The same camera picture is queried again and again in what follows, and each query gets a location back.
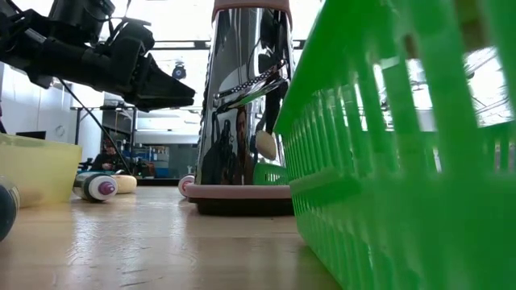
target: wooden table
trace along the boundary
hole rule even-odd
[[[203,217],[176,188],[24,209],[0,289],[338,289],[292,217]]]

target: wooden surface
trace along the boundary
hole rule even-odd
[[[176,188],[24,209],[0,243],[0,289],[339,287],[292,217],[202,217]]]

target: green plastic basket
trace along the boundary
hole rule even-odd
[[[479,0],[482,18],[468,3],[326,0],[319,12],[275,129],[299,232],[343,288],[516,288],[514,126],[479,128],[463,63],[485,45],[466,35],[473,19],[497,48],[514,107],[516,1]],[[419,128],[410,57],[425,70],[435,133]]]
[[[287,185],[288,183],[289,177],[286,168],[265,163],[255,165],[255,185]]]

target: black robotic arm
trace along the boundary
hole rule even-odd
[[[161,71],[152,32],[141,20],[113,27],[110,0],[54,0],[48,17],[0,0],[0,61],[27,73],[45,89],[54,77],[122,96],[139,110],[189,106],[193,91]],[[102,26],[111,36],[99,42]]]

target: yellow plastic bin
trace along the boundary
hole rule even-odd
[[[68,202],[82,149],[0,134],[0,176],[19,189],[21,207]]]

